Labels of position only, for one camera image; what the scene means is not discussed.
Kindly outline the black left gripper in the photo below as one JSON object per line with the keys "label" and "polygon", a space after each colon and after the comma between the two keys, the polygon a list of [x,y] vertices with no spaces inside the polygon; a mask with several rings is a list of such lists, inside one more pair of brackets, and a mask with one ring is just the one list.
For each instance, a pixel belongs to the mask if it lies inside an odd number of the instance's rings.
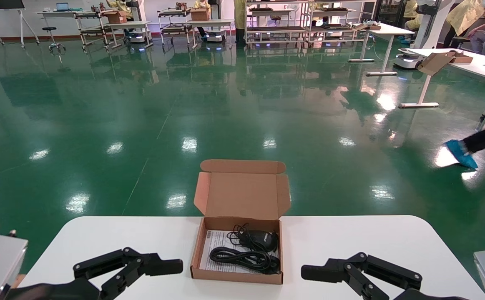
{"label": "black left gripper", "polygon": [[[101,291],[88,281],[116,270],[120,272],[106,281]],[[162,260],[157,253],[142,254],[125,247],[75,264],[75,280],[69,283],[10,289],[6,300],[97,300],[100,295],[102,300],[114,300],[143,275],[177,275],[182,271],[180,259]]]}

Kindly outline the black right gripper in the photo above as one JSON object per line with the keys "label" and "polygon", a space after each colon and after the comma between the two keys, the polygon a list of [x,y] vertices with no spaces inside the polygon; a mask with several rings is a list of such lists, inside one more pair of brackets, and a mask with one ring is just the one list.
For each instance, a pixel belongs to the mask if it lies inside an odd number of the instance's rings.
{"label": "black right gripper", "polygon": [[389,296],[374,285],[366,275],[406,289],[395,300],[467,300],[458,296],[436,297],[423,294],[419,291],[421,275],[364,252],[359,252],[345,260],[329,258],[323,266],[302,266],[304,280],[325,283],[344,282],[364,300],[389,299]]}

